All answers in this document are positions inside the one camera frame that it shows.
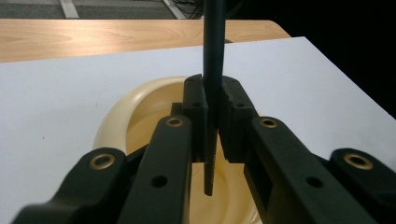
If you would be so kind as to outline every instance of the floor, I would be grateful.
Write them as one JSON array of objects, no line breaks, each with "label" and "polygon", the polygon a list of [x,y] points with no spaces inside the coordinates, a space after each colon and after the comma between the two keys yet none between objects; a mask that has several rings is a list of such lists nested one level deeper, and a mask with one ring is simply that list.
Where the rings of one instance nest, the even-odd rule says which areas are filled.
[{"label": "floor", "polygon": [[200,19],[197,0],[0,0],[0,19]]}]

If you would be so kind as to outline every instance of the wooden table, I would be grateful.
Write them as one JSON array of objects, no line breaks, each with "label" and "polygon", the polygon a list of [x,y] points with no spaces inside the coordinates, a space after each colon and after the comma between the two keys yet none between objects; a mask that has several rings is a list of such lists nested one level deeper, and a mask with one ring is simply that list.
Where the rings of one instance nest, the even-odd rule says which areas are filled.
[{"label": "wooden table", "polygon": [[[203,44],[198,20],[0,20],[0,62],[167,49]],[[227,21],[226,39],[288,38],[273,21]]]}]

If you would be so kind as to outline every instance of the metal strip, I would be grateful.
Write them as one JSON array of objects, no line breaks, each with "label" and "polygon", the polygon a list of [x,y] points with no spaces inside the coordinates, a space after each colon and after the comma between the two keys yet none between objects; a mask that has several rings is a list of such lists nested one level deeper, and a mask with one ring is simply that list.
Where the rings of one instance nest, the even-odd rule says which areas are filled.
[{"label": "metal strip", "polygon": [[174,14],[176,19],[178,20],[185,20],[186,17],[181,13],[181,11],[178,9],[176,4],[172,0],[163,0],[163,2],[166,4],[166,6],[171,10],[171,12]]},{"label": "metal strip", "polygon": [[67,19],[79,19],[73,0],[59,0]]}]

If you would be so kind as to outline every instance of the black stick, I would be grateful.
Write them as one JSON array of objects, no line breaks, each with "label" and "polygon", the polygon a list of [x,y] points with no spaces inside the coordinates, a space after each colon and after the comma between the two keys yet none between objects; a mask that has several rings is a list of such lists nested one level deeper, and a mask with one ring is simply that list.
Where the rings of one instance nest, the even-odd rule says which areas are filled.
[{"label": "black stick", "polygon": [[218,101],[222,88],[225,44],[225,0],[205,0],[204,87],[209,107],[205,149],[205,194],[212,195],[218,139]]}]

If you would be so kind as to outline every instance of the gray floor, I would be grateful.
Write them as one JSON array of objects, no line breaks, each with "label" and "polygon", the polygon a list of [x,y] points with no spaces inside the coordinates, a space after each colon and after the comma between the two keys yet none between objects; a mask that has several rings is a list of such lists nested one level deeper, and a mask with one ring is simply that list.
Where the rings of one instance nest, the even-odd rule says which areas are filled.
[{"label": "gray floor", "polygon": [[[186,18],[196,8],[193,0],[177,2]],[[80,20],[175,20],[177,17],[162,0],[74,0]],[[59,0],[0,0],[0,19],[67,19]]]}]

